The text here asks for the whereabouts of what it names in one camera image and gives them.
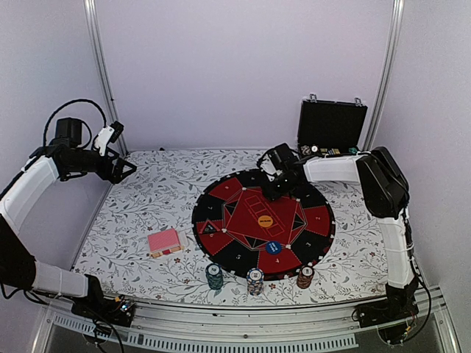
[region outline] round red and black mat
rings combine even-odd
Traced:
[[[198,198],[193,231],[199,246],[224,270],[245,277],[258,267],[265,280],[296,275],[328,252],[335,234],[332,209],[311,184],[270,202],[258,169],[214,182]]]

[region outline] poker chip stack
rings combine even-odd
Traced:
[[[217,263],[211,263],[206,267],[206,279],[209,288],[219,290],[222,288],[224,281],[222,279],[222,269]]]
[[[247,290],[251,296],[257,296],[263,291],[263,271],[252,268],[247,272]]]
[[[314,278],[314,269],[310,266],[303,266],[297,276],[296,284],[301,289],[309,288]]]

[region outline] green poker chip stack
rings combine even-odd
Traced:
[[[219,290],[224,284],[222,278],[221,266],[217,263],[211,263],[206,267],[206,279],[208,280],[209,288]]]
[[[247,290],[251,296],[258,296],[263,292],[263,271],[252,268],[247,272]]]

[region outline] floral pattern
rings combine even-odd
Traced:
[[[224,273],[221,290],[205,278],[210,263],[194,240],[191,213],[210,183],[254,168],[262,151],[145,151],[129,161],[138,170],[114,185],[85,240],[74,270],[97,276],[108,293],[217,305],[293,305],[343,302],[385,293],[386,255],[379,226],[366,210],[360,185],[323,182],[316,187],[336,218],[330,251],[315,266],[308,289],[296,277],[265,282],[250,296],[247,281]],[[147,235],[174,227],[188,239],[183,251],[149,256]]]

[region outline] robotic arm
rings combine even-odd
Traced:
[[[112,324],[129,326],[133,315],[130,302],[106,299],[96,277],[37,261],[17,236],[40,195],[57,180],[96,173],[116,184],[136,171],[135,165],[121,159],[107,146],[121,134],[120,123],[105,126],[94,139],[91,150],[79,147],[81,126],[82,121],[76,118],[58,120],[55,139],[37,149],[0,194],[0,283],[47,296],[65,296],[74,301],[72,312],[77,315],[101,316]]]
[[[376,217],[383,235],[388,283],[384,301],[357,306],[360,325],[368,327],[417,314],[414,292],[418,278],[411,264],[414,246],[408,221],[408,183],[389,151],[378,147],[357,155],[300,160],[284,143],[266,155],[258,167],[267,174],[262,189],[268,200],[290,193],[301,182],[361,184],[366,208]]]

